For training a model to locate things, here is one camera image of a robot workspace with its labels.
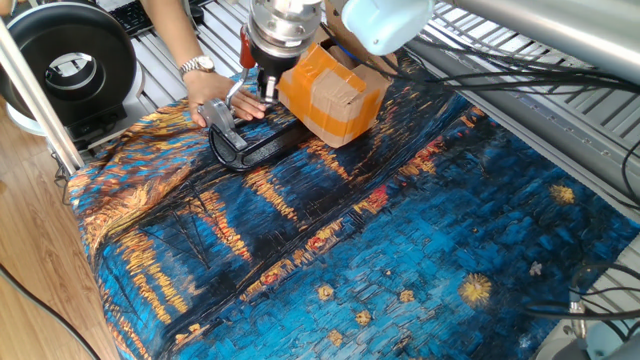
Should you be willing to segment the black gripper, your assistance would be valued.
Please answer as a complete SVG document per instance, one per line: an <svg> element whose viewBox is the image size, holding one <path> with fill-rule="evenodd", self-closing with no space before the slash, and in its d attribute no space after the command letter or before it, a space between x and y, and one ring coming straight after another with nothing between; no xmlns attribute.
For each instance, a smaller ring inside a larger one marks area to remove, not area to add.
<svg viewBox="0 0 640 360"><path fill-rule="evenodd" d="M256 61L259 71L256 77L256 95L269 104L277 104L277 85L282 74L295 67L300 56L277 57L273 56L256 45L250 46L250 52Z"/></svg>

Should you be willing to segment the person hand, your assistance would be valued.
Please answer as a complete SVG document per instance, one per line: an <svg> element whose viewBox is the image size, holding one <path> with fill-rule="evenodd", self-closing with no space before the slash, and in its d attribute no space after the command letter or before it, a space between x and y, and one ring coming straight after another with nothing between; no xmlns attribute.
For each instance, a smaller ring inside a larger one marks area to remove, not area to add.
<svg viewBox="0 0 640 360"><path fill-rule="evenodd" d="M188 103L191 119L200 127L206 126L206 121L199 114L198 107L204 103L219 98L225 100L234 82L215 72L205 73L191 71L183 77L188 92ZM237 117L244 120L262 119L266 106L245 90L239 90L231 99Z"/></svg>

